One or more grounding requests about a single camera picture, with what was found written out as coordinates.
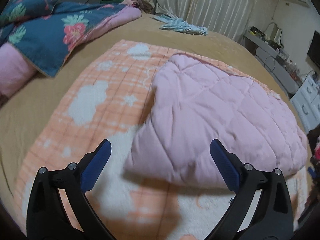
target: television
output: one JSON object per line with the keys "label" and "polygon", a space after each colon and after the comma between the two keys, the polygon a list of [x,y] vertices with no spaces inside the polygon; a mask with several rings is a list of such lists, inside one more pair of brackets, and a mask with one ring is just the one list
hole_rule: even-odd
{"label": "television", "polygon": [[320,33],[317,31],[313,35],[308,56],[320,68]]}

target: silver bolt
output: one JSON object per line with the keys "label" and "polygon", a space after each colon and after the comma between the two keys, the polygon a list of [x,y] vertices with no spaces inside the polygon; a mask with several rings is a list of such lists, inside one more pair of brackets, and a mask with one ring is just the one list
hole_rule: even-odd
{"label": "silver bolt", "polygon": [[251,171],[253,169],[252,165],[251,164],[245,164],[244,165],[244,168],[247,170],[247,171]]}
{"label": "silver bolt", "polygon": [[281,169],[276,168],[276,169],[275,169],[275,173],[276,173],[277,175],[281,175],[282,171],[281,171]]}
{"label": "silver bolt", "polygon": [[76,167],[77,167],[77,164],[76,164],[76,163],[70,163],[70,164],[68,165],[68,169],[69,169],[69,170],[74,170]]}
{"label": "silver bolt", "polygon": [[47,170],[47,169],[46,169],[45,167],[41,167],[41,168],[39,169],[39,173],[40,173],[40,174],[43,174],[43,173],[45,173],[46,170]]}

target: curtain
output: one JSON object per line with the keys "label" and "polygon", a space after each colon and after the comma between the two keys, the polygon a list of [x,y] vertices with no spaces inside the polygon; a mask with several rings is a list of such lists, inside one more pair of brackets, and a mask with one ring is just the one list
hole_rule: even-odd
{"label": "curtain", "polygon": [[156,12],[177,16],[239,41],[257,0],[157,0]]}

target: blue floral blanket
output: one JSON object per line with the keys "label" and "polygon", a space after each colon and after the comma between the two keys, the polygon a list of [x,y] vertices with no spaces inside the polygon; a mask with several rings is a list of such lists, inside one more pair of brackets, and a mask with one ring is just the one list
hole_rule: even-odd
{"label": "blue floral blanket", "polygon": [[10,42],[40,72],[54,77],[85,34],[124,7],[122,4],[57,3],[47,16],[9,23],[0,29],[0,45]]}

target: light blue cloth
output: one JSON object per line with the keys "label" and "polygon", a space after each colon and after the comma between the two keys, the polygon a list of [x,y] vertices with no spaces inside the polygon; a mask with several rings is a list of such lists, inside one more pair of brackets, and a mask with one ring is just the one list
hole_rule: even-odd
{"label": "light blue cloth", "polygon": [[188,34],[208,35],[206,27],[199,27],[193,24],[189,24],[180,18],[171,18],[166,15],[153,16],[152,18],[157,21],[166,23],[165,25],[162,25],[160,27],[160,29],[162,30],[171,30]]}

